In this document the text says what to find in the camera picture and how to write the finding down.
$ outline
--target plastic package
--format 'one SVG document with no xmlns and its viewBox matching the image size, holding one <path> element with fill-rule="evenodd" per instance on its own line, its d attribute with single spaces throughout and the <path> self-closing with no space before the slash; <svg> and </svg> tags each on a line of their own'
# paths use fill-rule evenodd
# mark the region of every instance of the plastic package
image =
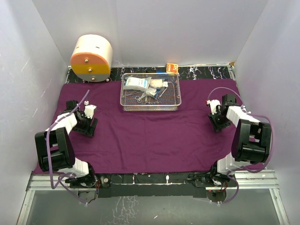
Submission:
<svg viewBox="0 0 300 225">
<path fill-rule="evenodd" d="M 151 82 L 151 77 L 148 78 L 129 77 L 126 80 L 123 89 L 146 91 L 150 85 L 150 82 Z"/>
</svg>

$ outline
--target black marble surface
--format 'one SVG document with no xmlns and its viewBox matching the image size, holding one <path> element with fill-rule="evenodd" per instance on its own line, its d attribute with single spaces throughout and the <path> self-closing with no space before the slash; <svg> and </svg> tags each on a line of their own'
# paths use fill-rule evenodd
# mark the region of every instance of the black marble surface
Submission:
<svg viewBox="0 0 300 225">
<path fill-rule="evenodd" d="M 165 72 L 165 67 L 115 67 L 111 70 L 110 79 L 120 81 L 125 73 L 146 73 L 147 71 Z M 227 66 L 213 67 L 179 67 L 180 80 L 197 80 L 197 79 L 225 79 L 230 78 Z M 67 83 L 82 83 L 83 80 L 75 75 L 72 69 L 69 71 Z"/>
</svg>

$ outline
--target cylindrical container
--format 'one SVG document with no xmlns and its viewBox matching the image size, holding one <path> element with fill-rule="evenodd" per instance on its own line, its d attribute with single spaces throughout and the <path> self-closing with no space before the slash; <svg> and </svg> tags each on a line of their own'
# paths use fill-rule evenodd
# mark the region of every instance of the cylindrical container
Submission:
<svg viewBox="0 0 300 225">
<path fill-rule="evenodd" d="M 113 49 L 104 37 L 81 36 L 71 56 L 71 67 L 81 79 L 89 82 L 106 80 L 111 73 Z"/>
</svg>

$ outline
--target metal wire basket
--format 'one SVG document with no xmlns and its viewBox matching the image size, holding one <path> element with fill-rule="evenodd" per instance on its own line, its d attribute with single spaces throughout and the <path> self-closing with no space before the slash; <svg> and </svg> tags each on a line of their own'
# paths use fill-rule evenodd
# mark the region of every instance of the metal wire basket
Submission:
<svg viewBox="0 0 300 225">
<path fill-rule="evenodd" d="M 143 94 L 142 91 L 123 89 L 128 77 L 165 79 L 165 82 L 168 82 L 168 88 L 163 95 L 157 99 L 145 97 L 143 101 L 138 102 L 137 98 Z M 122 78 L 120 104 L 123 106 L 124 111 L 175 111 L 181 104 L 178 75 L 171 73 L 124 74 Z"/>
</svg>

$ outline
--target metal frame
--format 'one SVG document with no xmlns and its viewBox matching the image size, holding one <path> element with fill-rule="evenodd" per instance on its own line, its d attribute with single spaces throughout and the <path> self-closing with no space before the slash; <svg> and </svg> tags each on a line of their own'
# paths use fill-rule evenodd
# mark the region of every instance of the metal frame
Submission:
<svg viewBox="0 0 300 225">
<path fill-rule="evenodd" d="M 279 194 L 279 184 L 274 170 L 263 170 L 258 173 L 250 173 L 246 171 L 236 171 L 236 180 L 240 189 L 269 189 L 273 200 L 273 204 L 277 213 L 277 217 L 281 225 L 289 225 L 289 221 L 282 204 Z M 54 182 L 57 182 L 58 175 L 54 175 Z M 154 185 L 174 185 L 170 183 L 154 184 Z M 219 189 L 219 187 L 206 187 L 207 190 Z M 236 189 L 236 187 L 228 187 L 227 189 Z M 32 175 L 26 191 L 26 196 L 20 212 L 17 225 L 25 225 L 29 216 L 29 212 L 34 199 L 35 191 L 61 191 L 62 186 L 57 186 L 55 190 L 51 189 L 49 175 Z M 74 191 L 95 191 L 94 188 L 73 188 Z"/>
</svg>

